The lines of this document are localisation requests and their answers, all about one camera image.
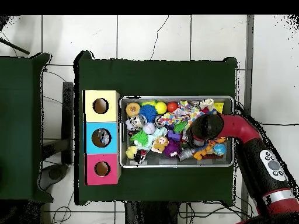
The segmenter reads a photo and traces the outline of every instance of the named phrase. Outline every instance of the yellow box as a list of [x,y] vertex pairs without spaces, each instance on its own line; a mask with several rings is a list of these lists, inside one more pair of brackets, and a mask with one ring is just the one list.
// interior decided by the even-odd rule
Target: yellow box
[[119,94],[115,90],[85,90],[84,100],[87,122],[117,122]]

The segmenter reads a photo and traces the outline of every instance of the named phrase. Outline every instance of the green table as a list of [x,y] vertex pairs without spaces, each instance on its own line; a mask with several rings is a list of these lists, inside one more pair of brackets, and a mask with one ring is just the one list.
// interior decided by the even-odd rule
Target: green table
[[120,96],[235,97],[235,58],[224,61],[96,60],[81,52],[75,62],[75,202],[201,201],[232,204],[233,166],[209,168],[122,169],[116,185],[84,185],[83,90],[116,90]]
[[0,57],[0,199],[52,202],[40,190],[41,71],[50,54]]

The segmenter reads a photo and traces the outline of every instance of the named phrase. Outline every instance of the orange ball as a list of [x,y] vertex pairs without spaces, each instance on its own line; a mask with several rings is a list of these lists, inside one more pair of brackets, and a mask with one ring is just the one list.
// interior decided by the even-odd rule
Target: orange ball
[[169,102],[167,104],[167,111],[169,111],[170,113],[172,113],[173,111],[175,111],[176,109],[178,109],[179,105],[177,104],[177,102]]

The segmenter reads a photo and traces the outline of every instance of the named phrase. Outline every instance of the gray bin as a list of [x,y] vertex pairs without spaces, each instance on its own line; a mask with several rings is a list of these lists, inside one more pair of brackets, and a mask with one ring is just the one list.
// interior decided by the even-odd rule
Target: gray bin
[[126,106],[131,102],[148,102],[151,100],[161,100],[166,104],[168,102],[179,102],[180,100],[201,101],[204,99],[213,99],[214,102],[223,102],[223,114],[234,113],[234,100],[230,96],[123,96],[119,100],[119,156],[120,164],[125,168],[158,168],[158,167],[228,167],[234,162],[234,139],[228,138],[223,144],[226,145],[227,152],[221,159],[202,159],[196,160],[191,157],[182,162],[178,158],[168,158],[163,153],[159,154],[149,151],[142,164],[137,164],[134,160],[129,159],[126,150],[133,143],[127,135],[127,128],[124,122],[128,118]]

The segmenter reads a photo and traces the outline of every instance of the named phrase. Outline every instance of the purple toy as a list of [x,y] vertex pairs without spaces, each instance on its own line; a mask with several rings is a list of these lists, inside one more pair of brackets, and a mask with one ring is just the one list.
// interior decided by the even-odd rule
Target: purple toy
[[173,132],[172,130],[170,130],[170,131],[167,132],[167,134],[168,134],[168,139],[172,139],[176,142],[180,141],[180,133]]
[[169,143],[165,147],[163,153],[171,158],[171,157],[176,156],[180,152],[180,146],[177,142],[175,142],[172,139],[169,139],[168,141],[169,141]]

